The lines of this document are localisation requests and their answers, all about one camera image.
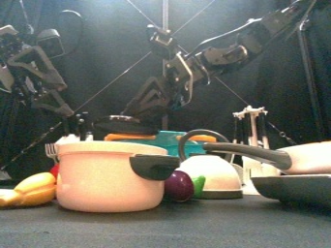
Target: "black handle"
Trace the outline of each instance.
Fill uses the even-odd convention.
[[[232,153],[250,157],[263,163],[274,165],[280,170],[287,170],[292,166],[292,160],[287,152],[263,149],[258,146],[238,144],[207,142],[203,144],[207,151],[218,151],[222,153]]]
[[[143,123],[138,118],[126,115],[103,116],[92,122],[95,131],[107,134],[158,135],[159,129]]]
[[[244,135],[247,138],[247,143],[251,144],[254,133],[252,133],[252,119],[250,112],[244,113],[243,120],[244,120]]]
[[[164,181],[180,166],[180,158],[167,155],[136,154],[130,157],[132,171],[147,180]]]
[[[214,138],[218,139],[218,141],[223,141],[223,142],[228,142],[228,139],[226,138],[226,136],[223,136],[222,134],[219,134],[218,132],[214,132],[211,130],[207,129],[195,129],[191,130],[190,132],[187,132],[179,141],[179,155],[182,158],[182,161],[184,161],[187,159],[187,155],[186,155],[186,143],[188,141],[188,139],[194,136],[199,136],[199,135],[206,135],[206,136],[211,136]],[[226,156],[226,160],[230,162],[231,160],[231,155]]]

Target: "frying pan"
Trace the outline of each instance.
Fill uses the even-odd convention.
[[[331,173],[331,141],[294,145],[276,150],[244,144],[207,142],[207,151],[247,156],[274,165],[286,174]]]

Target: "pot lid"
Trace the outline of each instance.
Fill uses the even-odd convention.
[[[167,150],[147,144],[120,141],[79,141],[59,145],[59,155],[64,153],[131,153],[167,155]]]

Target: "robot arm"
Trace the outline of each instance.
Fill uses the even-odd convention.
[[[317,1],[298,0],[284,10],[248,20],[242,27],[206,40],[190,54],[182,53],[170,31],[150,25],[147,34],[151,51],[168,61],[166,76],[152,77],[144,83],[122,115],[148,123],[187,105],[195,85],[208,84],[211,75],[223,74],[252,61],[286,31],[296,29]],[[228,37],[235,38],[235,44],[216,48],[216,44]]]
[[[60,116],[74,114],[59,94],[67,85],[50,56],[42,46],[28,46],[22,41],[11,25],[0,28],[0,81],[20,101],[34,108],[46,109]]]

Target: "fork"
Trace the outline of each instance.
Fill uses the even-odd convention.
[[[56,164],[59,162],[58,147],[54,143],[46,144],[46,153],[47,153],[48,158],[54,159],[55,164]]]
[[[10,174],[6,172],[6,166],[0,168],[0,181],[2,180],[10,180],[12,177]]]

